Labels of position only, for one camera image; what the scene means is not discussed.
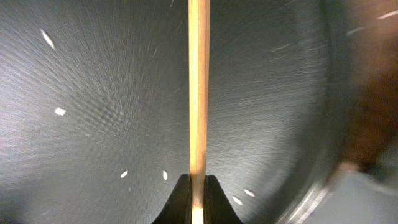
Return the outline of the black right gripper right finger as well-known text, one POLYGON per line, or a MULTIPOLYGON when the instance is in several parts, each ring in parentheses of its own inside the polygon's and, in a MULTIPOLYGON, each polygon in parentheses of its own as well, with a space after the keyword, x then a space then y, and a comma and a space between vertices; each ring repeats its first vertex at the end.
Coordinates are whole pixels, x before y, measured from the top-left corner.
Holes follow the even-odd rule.
POLYGON ((204 196, 205 224, 243 224, 213 175, 206 176, 204 196))

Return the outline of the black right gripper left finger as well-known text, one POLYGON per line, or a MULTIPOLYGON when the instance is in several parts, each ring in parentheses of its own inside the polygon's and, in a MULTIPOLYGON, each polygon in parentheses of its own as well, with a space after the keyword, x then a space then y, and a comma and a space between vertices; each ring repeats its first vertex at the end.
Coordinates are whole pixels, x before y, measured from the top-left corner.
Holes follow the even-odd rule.
POLYGON ((188 174, 179 177, 163 209, 152 224, 192 223, 192 183, 188 174))

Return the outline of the wooden chopstick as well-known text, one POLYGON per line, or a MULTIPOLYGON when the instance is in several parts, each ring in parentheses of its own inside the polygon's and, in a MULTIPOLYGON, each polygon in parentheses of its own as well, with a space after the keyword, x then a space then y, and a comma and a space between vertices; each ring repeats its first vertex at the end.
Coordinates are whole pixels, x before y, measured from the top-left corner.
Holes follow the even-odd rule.
POLYGON ((210 0, 188 1, 189 142, 192 224, 204 224, 210 65, 210 0))

